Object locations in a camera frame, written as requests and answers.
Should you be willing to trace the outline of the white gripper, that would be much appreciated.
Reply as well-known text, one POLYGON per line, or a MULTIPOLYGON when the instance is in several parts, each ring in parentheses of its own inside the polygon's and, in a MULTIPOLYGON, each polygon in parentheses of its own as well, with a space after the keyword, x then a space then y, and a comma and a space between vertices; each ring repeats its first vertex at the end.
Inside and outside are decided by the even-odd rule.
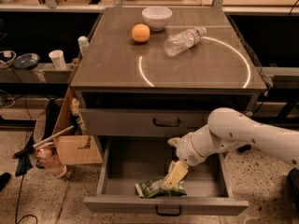
POLYGON ((170 138, 167 143, 177 148, 176 155, 179 161, 171 161, 161 187, 172 189, 188 173, 189 166, 196 166, 206 160, 203 153, 206 137, 201 133, 187 133, 181 138, 170 138))

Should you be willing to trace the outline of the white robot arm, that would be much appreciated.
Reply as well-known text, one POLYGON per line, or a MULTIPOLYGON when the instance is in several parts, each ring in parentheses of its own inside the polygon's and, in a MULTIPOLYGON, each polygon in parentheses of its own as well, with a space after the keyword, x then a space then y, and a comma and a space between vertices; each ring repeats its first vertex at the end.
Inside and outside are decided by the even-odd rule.
POLYGON ((171 161, 162 187, 171 189, 210 155, 249 144, 299 169, 299 132, 256 122, 231 108, 217 108, 207 125, 168 143, 176 148, 178 161, 171 161))

